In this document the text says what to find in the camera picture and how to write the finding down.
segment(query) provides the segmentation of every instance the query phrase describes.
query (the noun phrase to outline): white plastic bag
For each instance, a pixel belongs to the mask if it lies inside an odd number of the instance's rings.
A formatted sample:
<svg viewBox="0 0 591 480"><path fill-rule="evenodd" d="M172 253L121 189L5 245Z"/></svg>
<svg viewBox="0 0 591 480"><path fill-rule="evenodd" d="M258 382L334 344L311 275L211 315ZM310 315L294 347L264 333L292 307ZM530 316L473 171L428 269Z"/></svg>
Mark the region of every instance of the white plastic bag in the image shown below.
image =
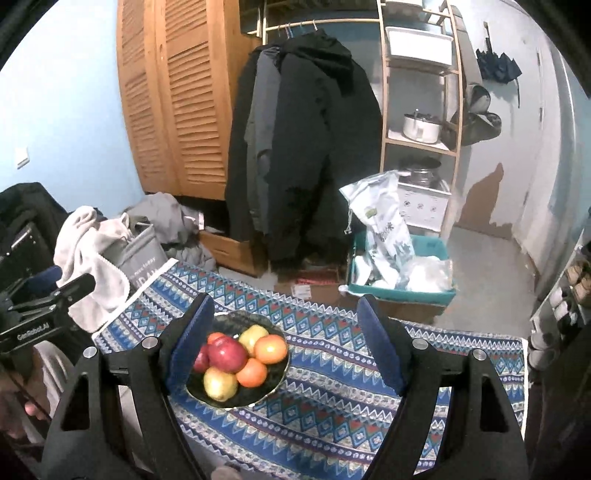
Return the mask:
<svg viewBox="0 0 591 480"><path fill-rule="evenodd" d="M349 202L351 211L367 225L368 232L375 235L376 244L380 249L383 247L384 253L395 261L398 269L414 257L410 233L400 215L396 171L372 175L339 191Z"/></svg>
<svg viewBox="0 0 591 480"><path fill-rule="evenodd" d="M414 257L400 270L397 288L408 291L439 293L453 288L453 264L451 260L437 257Z"/></svg>

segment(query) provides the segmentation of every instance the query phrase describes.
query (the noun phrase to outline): silver screw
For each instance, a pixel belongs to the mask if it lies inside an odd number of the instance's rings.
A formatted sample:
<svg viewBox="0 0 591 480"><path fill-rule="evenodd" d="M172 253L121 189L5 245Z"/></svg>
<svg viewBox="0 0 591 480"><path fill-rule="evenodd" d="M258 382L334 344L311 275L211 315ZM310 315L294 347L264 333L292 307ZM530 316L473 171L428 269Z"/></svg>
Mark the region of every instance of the silver screw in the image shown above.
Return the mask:
<svg viewBox="0 0 591 480"><path fill-rule="evenodd" d="M484 350L480 350L479 348L472 351L472 355L474 355L474 358L476 360L480 360L480 361L486 360L486 352Z"/></svg>
<svg viewBox="0 0 591 480"><path fill-rule="evenodd" d="M156 345L158 345L156 337L147 337L142 340L142 347L144 348L154 348Z"/></svg>
<svg viewBox="0 0 591 480"><path fill-rule="evenodd" d="M84 358L92 358L96 355L96 347L95 346L90 346L84 349L84 352L82 352L82 355L84 355Z"/></svg>
<svg viewBox="0 0 591 480"><path fill-rule="evenodd" d="M415 338L413 340L413 347L415 347L417 350L426 350L428 346L429 343L422 338Z"/></svg>

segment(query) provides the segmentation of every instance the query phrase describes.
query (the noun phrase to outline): shoe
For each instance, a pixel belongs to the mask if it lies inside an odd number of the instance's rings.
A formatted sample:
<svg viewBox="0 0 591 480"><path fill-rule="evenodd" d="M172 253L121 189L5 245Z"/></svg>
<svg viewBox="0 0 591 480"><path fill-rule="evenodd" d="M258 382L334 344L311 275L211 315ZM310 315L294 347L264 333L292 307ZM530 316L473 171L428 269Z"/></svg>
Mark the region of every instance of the shoe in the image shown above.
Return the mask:
<svg viewBox="0 0 591 480"><path fill-rule="evenodd" d="M527 361L531 368L543 372L546 370L554 360L558 358L558 350L532 350L528 356Z"/></svg>
<svg viewBox="0 0 591 480"><path fill-rule="evenodd" d="M548 298L548 302L550 302L550 306L555 309L568 296L569 296L568 288L558 287L556 290L554 290L550 294L550 297Z"/></svg>
<svg viewBox="0 0 591 480"><path fill-rule="evenodd" d="M579 330L579 315L570 312L558 321L558 331L561 335L572 335Z"/></svg>
<svg viewBox="0 0 591 480"><path fill-rule="evenodd" d="M554 309L554 318L558 322L562 317L568 315L573 308L573 302L571 300L564 300Z"/></svg>
<svg viewBox="0 0 591 480"><path fill-rule="evenodd" d="M552 333L534 332L530 335L529 344L534 350L548 350L558 346L558 338Z"/></svg>
<svg viewBox="0 0 591 480"><path fill-rule="evenodd" d="M591 275L583 275L579 283L573 287L573 296L579 305L591 307Z"/></svg>
<svg viewBox="0 0 591 480"><path fill-rule="evenodd" d="M571 286L574 287L577 284L581 278L581 275L583 275L586 266L587 262L584 262L583 260L577 260L566 269L566 278Z"/></svg>

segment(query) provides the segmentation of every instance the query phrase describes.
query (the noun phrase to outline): white towel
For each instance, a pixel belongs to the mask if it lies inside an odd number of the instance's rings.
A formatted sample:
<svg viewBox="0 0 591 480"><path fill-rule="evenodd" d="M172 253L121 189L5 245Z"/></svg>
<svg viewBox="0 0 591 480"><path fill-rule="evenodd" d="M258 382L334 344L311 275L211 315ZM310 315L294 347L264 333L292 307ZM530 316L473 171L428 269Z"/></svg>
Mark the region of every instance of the white towel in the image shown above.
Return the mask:
<svg viewBox="0 0 591 480"><path fill-rule="evenodd" d="M61 268L57 286L68 283L84 273L96 281L93 293L70 307L72 319L87 332L98 330L108 314L122 305L129 296L129 280L125 274L101 256L115 241L131 239L129 218L96 221L96 211L83 206L74 211L61 227L57 236L53 261Z"/></svg>

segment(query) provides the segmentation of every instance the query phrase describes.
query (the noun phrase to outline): wall stain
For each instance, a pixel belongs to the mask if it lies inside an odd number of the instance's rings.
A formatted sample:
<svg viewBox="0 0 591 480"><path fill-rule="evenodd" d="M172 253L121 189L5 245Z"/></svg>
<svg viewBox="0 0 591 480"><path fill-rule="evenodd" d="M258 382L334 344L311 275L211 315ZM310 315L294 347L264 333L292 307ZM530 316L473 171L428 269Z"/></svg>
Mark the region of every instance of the wall stain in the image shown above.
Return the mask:
<svg viewBox="0 0 591 480"><path fill-rule="evenodd" d="M512 223L504 223L503 225L491 223L492 211L499 197L499 185L504 174L503 165L499 163L495 171L472 186L466 196L466 203L462 209L462 215L457 221L457 226L507 240L513 238Z"/></svg>

